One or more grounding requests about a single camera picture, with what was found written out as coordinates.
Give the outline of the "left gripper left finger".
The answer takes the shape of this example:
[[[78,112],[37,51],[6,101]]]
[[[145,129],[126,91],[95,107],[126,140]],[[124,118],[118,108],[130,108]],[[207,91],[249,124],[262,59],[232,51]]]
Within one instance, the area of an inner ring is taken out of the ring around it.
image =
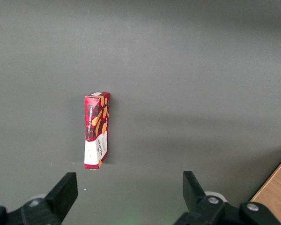
[[[9,225],[60,225],[78,196],[77,176],[66,173],[45,197],[33,198],[8,213]]]

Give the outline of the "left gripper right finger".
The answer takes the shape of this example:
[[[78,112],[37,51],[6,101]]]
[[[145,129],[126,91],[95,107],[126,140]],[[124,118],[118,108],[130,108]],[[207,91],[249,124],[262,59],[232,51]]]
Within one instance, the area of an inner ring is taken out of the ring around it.
[[[279,225],[280,221],[263,204],[243,202],[234,207],[214,194],[206,194],[191,171],[183,172],[183,197],[188,211],[177,225]]]

